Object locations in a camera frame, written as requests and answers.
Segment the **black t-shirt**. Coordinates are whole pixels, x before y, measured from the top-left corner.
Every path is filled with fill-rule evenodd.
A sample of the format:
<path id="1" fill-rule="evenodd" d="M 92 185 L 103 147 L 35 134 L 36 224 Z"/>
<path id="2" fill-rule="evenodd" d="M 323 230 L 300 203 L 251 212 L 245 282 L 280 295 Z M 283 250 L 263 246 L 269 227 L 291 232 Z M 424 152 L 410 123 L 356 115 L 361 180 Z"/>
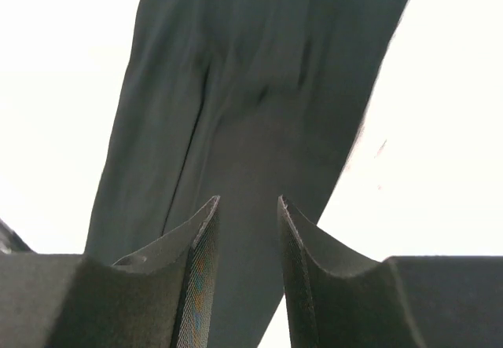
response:
<path id="1" fill-rule="evenodd" d="M 207 344 L 259 345 L 283 295 L 277 201 L 316 222 L 408 0 L 140 0 L 86 253 L 220 199 Z"/>

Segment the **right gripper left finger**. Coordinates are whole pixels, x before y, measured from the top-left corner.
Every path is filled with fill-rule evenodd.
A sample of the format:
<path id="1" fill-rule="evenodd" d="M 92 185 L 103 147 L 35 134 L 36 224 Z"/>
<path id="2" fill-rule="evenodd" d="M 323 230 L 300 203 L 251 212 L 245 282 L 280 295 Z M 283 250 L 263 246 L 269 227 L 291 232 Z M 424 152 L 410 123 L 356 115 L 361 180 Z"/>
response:
<path id="1" fill-rule="evenodd" d="M 205 347 L 218 268 L 218 197 L 107 266 L 39 254 L 1 227 L 4 347 Z"/>

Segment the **floral table mat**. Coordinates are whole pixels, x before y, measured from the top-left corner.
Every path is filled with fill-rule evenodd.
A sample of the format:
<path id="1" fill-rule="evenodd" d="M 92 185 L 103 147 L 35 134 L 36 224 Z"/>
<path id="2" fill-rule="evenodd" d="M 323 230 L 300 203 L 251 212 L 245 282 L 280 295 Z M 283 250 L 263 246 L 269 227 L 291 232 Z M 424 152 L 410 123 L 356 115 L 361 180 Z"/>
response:
<path id="1" fill-rule="evenodd" d="M 30 228 L 17 235 L 36 253 L 107 266 L 128 255 L 108 264 L 86 253 L 123 82 L 107 90 L 95 70 L 76 72 L 90 36 L 119 37 L 113 24 L 126 6 L 1 0 L 1 211 L 8 177 L 34 191 Z M 502 241 L 501 17 L 501 0 L 408 0 L 321 217 L 280 197 L 376 261 L 502 259 L 463 249 L 484 233 Z"/>

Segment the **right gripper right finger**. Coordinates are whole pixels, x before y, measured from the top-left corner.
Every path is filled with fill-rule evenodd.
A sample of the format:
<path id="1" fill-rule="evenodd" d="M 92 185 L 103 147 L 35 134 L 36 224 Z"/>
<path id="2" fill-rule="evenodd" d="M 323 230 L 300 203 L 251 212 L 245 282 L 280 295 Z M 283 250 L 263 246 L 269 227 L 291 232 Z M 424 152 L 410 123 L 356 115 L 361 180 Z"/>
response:
<path id="1" fill-rule="evenodd" d="M 499 347 L 499 256 L 368 258 L 277 202 L 294 347 Z"/>

